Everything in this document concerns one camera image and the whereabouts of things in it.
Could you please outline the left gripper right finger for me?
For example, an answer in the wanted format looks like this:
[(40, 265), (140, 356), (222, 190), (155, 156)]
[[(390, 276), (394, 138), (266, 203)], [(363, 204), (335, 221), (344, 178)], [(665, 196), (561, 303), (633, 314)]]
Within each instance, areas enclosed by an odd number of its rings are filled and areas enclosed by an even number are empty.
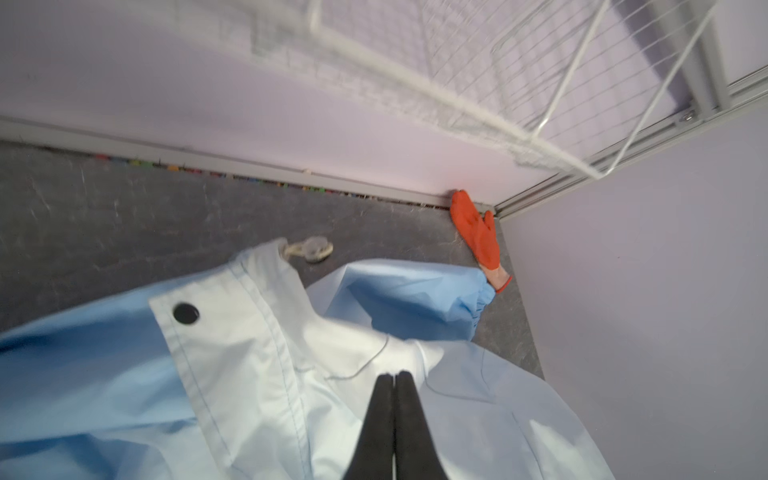
[(401, 371), (394, 383), (394, 459), (398, 480), (448, 477), (439, 460), (414, 377)]

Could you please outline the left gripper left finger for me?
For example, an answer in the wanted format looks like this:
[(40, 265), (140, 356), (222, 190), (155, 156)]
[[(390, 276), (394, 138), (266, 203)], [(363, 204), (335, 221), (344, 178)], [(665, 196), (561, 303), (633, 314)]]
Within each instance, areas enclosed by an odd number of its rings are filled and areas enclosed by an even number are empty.
[(374, 384), (356, 448), (344, 480), (394, 478), (394, 378), (380, 375)]

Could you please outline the light blue jacket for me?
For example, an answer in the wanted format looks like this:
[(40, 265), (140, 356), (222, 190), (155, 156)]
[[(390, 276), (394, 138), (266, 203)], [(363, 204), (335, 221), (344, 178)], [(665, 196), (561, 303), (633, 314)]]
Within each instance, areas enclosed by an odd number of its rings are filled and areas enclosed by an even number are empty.
[(412, 376), (451, 479), (608, 479), (542, 379), (476, 345), (495, 293), (475, 267), (349, 263), (305, 286), (277, 239), (218, 268), (1, 337), (5, 479), (340, 479)]

